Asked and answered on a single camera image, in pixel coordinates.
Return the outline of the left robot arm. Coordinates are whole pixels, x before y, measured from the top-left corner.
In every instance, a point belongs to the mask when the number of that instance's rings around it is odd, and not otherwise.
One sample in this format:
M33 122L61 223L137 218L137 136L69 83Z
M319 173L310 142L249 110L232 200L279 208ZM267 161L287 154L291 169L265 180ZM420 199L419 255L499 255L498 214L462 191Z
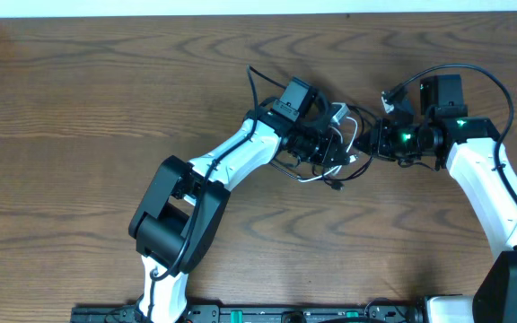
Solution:
M143 322L180 318L188 275L209 250L232 190L254 170L282 151L325 175L351 161L337 131L348 113L294 77L281 97L255 100L241 128L214 150L162 162L128 226L145 268Z

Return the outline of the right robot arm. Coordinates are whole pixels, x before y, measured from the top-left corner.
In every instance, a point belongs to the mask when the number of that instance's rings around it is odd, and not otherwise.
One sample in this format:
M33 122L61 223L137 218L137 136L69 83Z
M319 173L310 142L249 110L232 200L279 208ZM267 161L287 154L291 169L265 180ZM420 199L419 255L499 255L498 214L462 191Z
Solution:
M382 94L391 119L380 119L356 148L402 168L433 157L470 202L488 240L494 264L472 296L426 296L404 315L406 322L517 322L517 175L504 149L505 131L489 118L471 117L457 74L423 72L415 122L402 83Z

